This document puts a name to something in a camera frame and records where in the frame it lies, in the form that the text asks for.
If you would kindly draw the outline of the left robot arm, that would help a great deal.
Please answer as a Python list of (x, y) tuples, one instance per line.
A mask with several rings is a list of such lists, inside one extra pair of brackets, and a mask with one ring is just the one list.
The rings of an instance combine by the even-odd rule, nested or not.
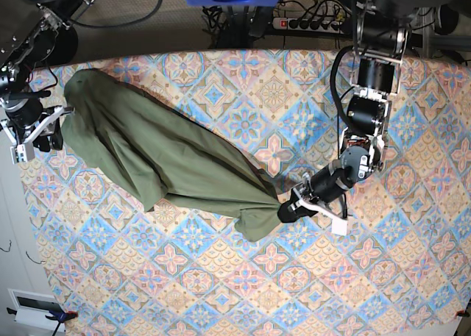
[[(421, 8), (440, 7), (455, 0), (348, 0), (353, 45), (342, 48), (330, 71), (330, 92), (346, 127), (338, 142), (338, 157), (291, 189), (277, 212), (279, 220), (294, 223), (321, 212), (333, 220), (347, 220), (347, 209), (337, 216), (329, 205), (345, 200), (345, 193), (383, 167), (383, 150), (390, 117), (390, 95), (397, 93), (400, 66), (411, 34), (411, 22)], [(352, 53), (359, 61), (358, 76), (344, 107), (336, 87), (341, 59)]]

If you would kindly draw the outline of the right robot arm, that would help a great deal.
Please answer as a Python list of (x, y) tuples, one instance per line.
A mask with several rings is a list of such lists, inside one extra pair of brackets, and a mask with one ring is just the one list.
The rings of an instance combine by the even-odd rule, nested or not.
[(1, 44), (1, 130), (12, 143), (13, 158), (26, 162), (35, 150), (61, 150), (60, 117), (71, 112), (64, 106), (44, 107), (51, 88), (29, 87), (37, 67), (70, 62), (78, 48), (73, 14), (94, 0), (24, 0), (36, 10), (6, 42)]

